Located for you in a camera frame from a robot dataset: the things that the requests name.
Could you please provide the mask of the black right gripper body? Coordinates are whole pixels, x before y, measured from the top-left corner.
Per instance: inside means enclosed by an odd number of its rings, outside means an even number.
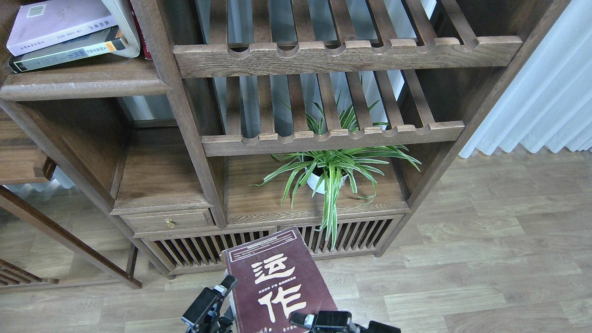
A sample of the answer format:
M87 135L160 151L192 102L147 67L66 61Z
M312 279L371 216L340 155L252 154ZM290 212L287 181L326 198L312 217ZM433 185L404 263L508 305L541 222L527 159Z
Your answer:
M312 333L401 333L399 327L370 321L367 327L355 324L351 312L320 311L313 320Z

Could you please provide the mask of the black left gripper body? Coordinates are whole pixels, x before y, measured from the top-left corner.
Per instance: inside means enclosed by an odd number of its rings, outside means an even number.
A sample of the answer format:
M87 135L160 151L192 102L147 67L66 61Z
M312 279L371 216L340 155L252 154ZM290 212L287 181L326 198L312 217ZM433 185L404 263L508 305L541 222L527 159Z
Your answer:
M187 333L232 333L234 316L228 308L221 315L221 306L230 293L226 287L204 288L192 305L184 312L182 321Z

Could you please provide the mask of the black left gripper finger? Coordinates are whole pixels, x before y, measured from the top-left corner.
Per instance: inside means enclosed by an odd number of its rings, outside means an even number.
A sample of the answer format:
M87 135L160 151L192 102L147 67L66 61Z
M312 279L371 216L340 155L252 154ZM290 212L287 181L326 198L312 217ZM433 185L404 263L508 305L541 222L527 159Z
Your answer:
M230 291L234 289L237 284L237 279L232 275L226 275L225 278L217 285L217 291L222 296L228 296Z

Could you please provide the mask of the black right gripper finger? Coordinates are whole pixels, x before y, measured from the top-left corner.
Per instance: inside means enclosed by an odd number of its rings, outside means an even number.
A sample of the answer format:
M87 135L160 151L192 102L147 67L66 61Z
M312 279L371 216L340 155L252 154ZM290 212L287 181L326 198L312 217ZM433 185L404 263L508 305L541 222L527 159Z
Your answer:
M317 314L303 314L300 312L292 312L289 317L291 325L301 327L305 330L315 330Z

